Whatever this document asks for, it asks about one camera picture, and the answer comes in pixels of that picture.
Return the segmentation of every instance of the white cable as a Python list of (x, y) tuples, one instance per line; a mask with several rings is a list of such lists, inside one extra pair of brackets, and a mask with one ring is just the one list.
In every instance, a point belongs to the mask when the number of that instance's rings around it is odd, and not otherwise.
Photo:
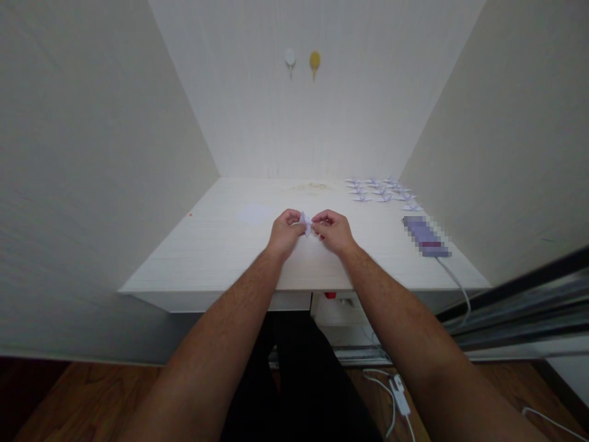
[(411, 426), (411, 421), (409, 420), (409, 416), (405, 416), (405, 419), (407, 419), (407, 424), (409, 426), (409, 431), (411, 432), (411, 438), (413, 439), (413, 442), (415, 442), (415, 435), (413, 433), (413, 427)]
[(361, 330), (362, 330), (362, 334), (363, 334), (363, 335), (366, 337), (366, 339), (368, 339), (368, 340), (369, 340), (369, 341), (370, 341), (372, 344), (374, 344), (374, 346), (376, 346), (376, 347), (377, 347), (377, 348), (380, 350), (380, 353), (381, 353), (382, 355), (384, 355), (384, 359), (386, 359), (386, 360), (387, 360), (387, 361), (389, 361), (390, 363), (393, 363), (393, 361), (391, 360), (391, 358), (389, 358), (389, 356), (388, 356), (387, 352), (385, 352), (385, 351), (384, 351), (384, 349), (382, 348), (382, 345), (381, 345), (381, 344), (378, 344), (378, 343), (376, 343), (376, 342), (374, 342), (374, 335), (375, 335), (376, 333), (374, 333), (374, 331), (373, 331), (373, 332), (372, 332), (372, 337), (370, 337), (370, 338), (369, 338), (369, 337), (368, 337), (368, 335), (366, 334), (366, 332), (364, 331), (364, 327), (362, 327), (362, 328), (361, 328)]
[(391, 433), (393, 432), (393, 428), (395, 427), (395, 396), (393, 396), (393, 392), (391, 390), (389, 390), (385, 384), (383, 384), (382, 382), (380, 382), (376, 378), (371, 378), (370, 376), (367, 376), (366, 375), (367, 372), (381, 373), (381, 374), (385, 374), (389, 377), (390, 377), (390, 374), (388, 374), (386, 371), (376, 370), (375, 368), (365, 368), (364, 370), (362, 370), (362, 374), (364, 375), (364, 377), (366, 379), (368, 379), (369, 381), (376, 382), (378, 385), (383, 387), (387, 391), (387, 393), (390, 394), (391, 400), (393, 401), (393, 420), (391, 421), (391, 426), (388, 428), (387, 433), (385, 434), (385, 440), (386, 440), (391, 435)]
[(573, 433), (573, 432), (572, 432), (572, 431), (570, 431), (568, 428), (566, 428), (566, 427), (563, 427), (561, 424), (557, 424), (557, 423), (556, 423), (555, 421), (553, 421), (551, 418), (549, 418), (548, 416), (545, 416), (545, 415), (543, 415), (542, 413), (540, 413), (539, 411), (536, 411), (535, 409), (532, 409), (532, 408), (530, 408), (530, 407), (524, 407), (524, 408), (522, 409), (522, 415), (524, 415), (524, 416), (525, 416), (525, 415), (526, 415), (526, 412), (528, 412), (528, 411), (531, 411), (532, 413), (536, 413), (538, 416), (541, 416), (541, 417), (543, 417), (543, 418), (544, 418), (544, 419), (546, 419), (547, 421), (549, 421), (549, 422), (553, 423), (554, 425), (556, 425), (558, 428), (561, 428), (561, 429), (563, 429), (564, 431), (566, 431), (566, 432), (568, 432), (568, 433), (572, 434), (573, 436), (576, 436), (576, 437), (578, 437), (578, 438), (579, 438), (579, 439), (581, 439), (582, 441), (589, 442), (589, 440), (585, 439), (583, 436), (579, 436), (578, 434), (576, 434), (576, 433)]
[(471, 315), (471, 301), (468, 298), (468, 295), (466, 294), (466, 291), (465, 291), (464, 287), (462, 287), (462, 284), (460, 284), (460, 282), (458, 281), (458, 278), (452, 273), (452, 270), (450, 270), (446, 266), (446, 264), (444, 264), (443, 262), (441, 262), (440, 261), (440, 258), (436, 257), (436, 260), (440, 263), (440, 265), (444, 268), (444, 270), (446, 270), (446, 273), (448, 275), (450, 275), (450, 277), (452, 278), (452, 280), (454, 282), (456, 282), (456, 284), (458, 285), (458, 287), (460, 287), (460, 290), (462, 290), (462, 293), (464, 295), (464, 299), (466, 300), (466, 314), (462, 318), (462, 322), (459, 325), (459, 327), (462, 327), (464, 324), (466, 324), (466, 321), (468, 320), (468, 317)]

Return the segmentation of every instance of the white paper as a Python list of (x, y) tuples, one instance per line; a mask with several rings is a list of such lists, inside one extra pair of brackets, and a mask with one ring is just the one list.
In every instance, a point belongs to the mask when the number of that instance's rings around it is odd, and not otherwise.
[(305, 235), (309, 236), (311, 234), (311, 218), (305, 212), (301, 212), (301, 219), (299, 219), (299, 223), (304, 224), (306, 226)]

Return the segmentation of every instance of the purple power bank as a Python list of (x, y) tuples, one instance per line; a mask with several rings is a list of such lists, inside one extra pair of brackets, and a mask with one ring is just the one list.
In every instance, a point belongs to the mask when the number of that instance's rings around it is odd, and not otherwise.
[(448, 247), (431, 228), (425, 217), (406, 216), (403, 218), (405, 229), (411, 235), (421, 254), (431, 258), (445, 258), (450, 256)]

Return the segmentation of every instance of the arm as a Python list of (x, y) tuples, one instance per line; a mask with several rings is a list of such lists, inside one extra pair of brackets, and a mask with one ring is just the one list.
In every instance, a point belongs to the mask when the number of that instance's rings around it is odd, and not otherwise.
[(121, 441), (218, 440), (247, 360), (304, 225), (286, 210), (250, 268), (199, 319), (182, 341)]
[(477, 371), (429, 309), (360, 248), (344, 216), (325, 211), (313, 223), (344, 264), (432, 440), (546, 440)]

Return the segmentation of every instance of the hand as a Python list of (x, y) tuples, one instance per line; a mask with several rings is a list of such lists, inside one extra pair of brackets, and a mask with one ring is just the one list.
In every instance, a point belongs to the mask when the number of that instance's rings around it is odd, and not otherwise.
[(300, 219), (301, 213), (294, 209), (286, 209), (282, 212), (282, 215), (272, 224), (272, 233), (266, 250), (286, 261), (295, 248), (296, 240), (305, 233), (304, 224), (295, 224)]
[(320, 235), (319, 239), (337, 256), (341, 257), (346, 251), (358, 247), (345, 216), (326, 210), (315, 215), (311, 221), (311, 228)]

